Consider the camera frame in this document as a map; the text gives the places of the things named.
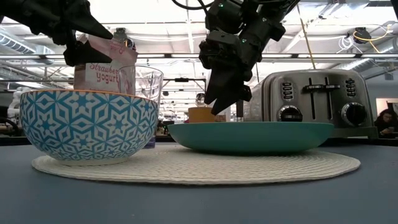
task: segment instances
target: gray table surface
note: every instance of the gray table surface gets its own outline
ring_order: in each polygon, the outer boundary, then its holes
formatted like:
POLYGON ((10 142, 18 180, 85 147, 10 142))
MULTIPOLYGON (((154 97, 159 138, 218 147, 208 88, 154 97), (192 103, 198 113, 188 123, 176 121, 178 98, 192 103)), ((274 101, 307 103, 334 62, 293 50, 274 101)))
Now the gray table surface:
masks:
POLYGON ((0 147, 0 223, 398 223, 398 148, 323 147, 359 170, 327 180, 239 187, 117 184, 30 166, 33 146, 0 147))

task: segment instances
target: strawberry yogurt package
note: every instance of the strawberry yogurt package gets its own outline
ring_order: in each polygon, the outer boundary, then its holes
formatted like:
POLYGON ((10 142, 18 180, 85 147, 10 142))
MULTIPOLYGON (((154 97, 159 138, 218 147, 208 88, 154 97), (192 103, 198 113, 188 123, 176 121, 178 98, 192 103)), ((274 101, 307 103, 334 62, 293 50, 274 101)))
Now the strawberry yogurt package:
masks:
POLYGON ((87 40, 90 45, 109 56, 111 63, 87 63, 75 67, 75 90, 97 90, 113 93, 135 94, 134 65, 138 53, 126 47, 124 42, 116 39, 106 40, 93 35, 82 35, 79 39, 87 40))

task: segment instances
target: woven placemat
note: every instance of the woven placemat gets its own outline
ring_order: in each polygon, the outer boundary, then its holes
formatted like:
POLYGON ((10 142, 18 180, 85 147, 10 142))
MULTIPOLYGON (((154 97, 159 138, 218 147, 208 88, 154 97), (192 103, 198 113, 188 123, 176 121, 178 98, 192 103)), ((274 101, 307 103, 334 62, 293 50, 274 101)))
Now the woven placemat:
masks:
POLYGON ((260 184, 335 177, 360 166, 357 159, 318 150, 292 156, 220 156, 182 146, 143 149, 127 162, 65 166, 49 156, 32 161, 49 174, 87 180, 163 184, 260 184))

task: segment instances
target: glass cup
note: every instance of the glass cup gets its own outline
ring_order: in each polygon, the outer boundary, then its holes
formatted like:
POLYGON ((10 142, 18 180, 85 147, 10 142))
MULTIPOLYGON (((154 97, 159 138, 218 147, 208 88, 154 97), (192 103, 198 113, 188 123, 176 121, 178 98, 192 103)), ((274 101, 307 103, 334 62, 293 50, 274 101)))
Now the glass cup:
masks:
MULTIPOLYGON (((163 76, 163 72, 156 68, 138 65, 122 67, 119 69, 119 91, 155 101, 158 105, 157 117, 159 117, 163 76)), ((155 148, 155 140, 156 130, 144 149, 155 148)))

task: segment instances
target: stainless steel toaster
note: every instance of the stainless steel toaster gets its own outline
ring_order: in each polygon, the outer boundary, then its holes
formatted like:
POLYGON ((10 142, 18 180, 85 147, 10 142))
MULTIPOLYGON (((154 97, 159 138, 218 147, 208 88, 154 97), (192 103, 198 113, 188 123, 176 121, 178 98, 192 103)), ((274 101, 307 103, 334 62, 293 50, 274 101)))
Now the stainless steel toaster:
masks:
POLYGON ((244 121, 331 123, 332 138, 377 138, 365 79, 347 70, 277 72, 252 89, 244 121))

